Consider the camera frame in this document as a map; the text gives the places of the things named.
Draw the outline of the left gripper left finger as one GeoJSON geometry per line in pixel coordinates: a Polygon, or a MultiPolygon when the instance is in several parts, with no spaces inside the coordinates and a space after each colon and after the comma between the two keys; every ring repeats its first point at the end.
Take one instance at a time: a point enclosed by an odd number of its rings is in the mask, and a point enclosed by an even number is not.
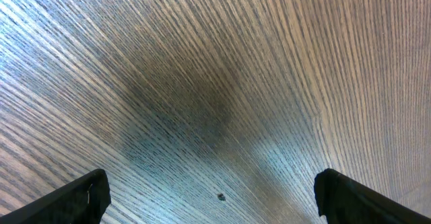
{"type": "Polygon", "coordinates": [[[1,224],[99,224],[111,204],[106,172],[94,170],[1,217],[1,224]]]}

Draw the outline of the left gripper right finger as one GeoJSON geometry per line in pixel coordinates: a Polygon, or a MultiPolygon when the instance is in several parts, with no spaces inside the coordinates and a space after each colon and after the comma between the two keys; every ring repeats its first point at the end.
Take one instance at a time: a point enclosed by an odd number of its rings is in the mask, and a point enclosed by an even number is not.
{"type": "Polygon", "coordinates": [[[430,224],[430,218],[330,168],[314,178],[314,195],[328,224],[430,224]]]}

